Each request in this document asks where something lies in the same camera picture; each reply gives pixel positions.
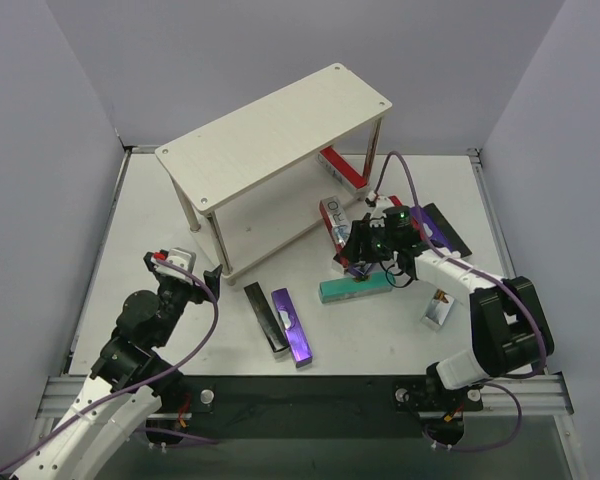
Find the red silver toothpaste box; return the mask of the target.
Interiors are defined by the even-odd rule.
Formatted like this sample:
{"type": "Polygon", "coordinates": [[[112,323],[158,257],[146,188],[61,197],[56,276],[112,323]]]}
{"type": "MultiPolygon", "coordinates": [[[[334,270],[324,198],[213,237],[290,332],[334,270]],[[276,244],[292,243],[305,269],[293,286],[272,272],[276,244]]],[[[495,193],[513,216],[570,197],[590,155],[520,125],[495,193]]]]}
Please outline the red silver toothpaste box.
{"type": "Polygon", "coordinates": [[[337,253],[346,246],[351,234],[351,221],[337,196],[319,202],[319,211],[337,253]]]}

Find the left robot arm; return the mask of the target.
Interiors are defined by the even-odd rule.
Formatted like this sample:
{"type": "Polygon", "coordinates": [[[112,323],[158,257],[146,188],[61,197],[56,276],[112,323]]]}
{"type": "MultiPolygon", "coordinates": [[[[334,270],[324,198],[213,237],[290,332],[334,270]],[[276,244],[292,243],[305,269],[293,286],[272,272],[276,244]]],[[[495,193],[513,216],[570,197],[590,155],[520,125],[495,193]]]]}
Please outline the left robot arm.
{"type": "Polygon", "coordinates": [[[111,339],[71,407],[48,435],[0,467],[0,479],[91,479],[151,414],[179,406],[179,369],[212,335],[206,333],[174,365],[155,350],[168,342],[188,303],[219,308],[221,271],[197,278],[161,259],[149,270],[158,291],[139,291],[125,301],[111,339]]]}

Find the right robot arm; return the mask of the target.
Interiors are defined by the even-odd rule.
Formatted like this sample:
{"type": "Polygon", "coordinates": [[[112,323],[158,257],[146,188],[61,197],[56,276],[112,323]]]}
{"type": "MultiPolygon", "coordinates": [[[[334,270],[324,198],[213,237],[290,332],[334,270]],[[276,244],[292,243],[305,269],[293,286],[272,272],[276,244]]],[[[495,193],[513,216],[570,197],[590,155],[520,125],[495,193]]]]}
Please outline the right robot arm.
{"type": "Polygon", "coordinates": [[[406,206],[367,214],[351,224],[341,256],[351,263],[395,260],[409,278],[433,285],[464,306],[470,317],[471,347],[427,368],[426,401],[444,408],[459,390],[491,378],[513,378],[534,364],[543,370],[555,343],[534,284],[505,278],[463,260],[460,253],[426,233],[420,212],[406,206]]]}

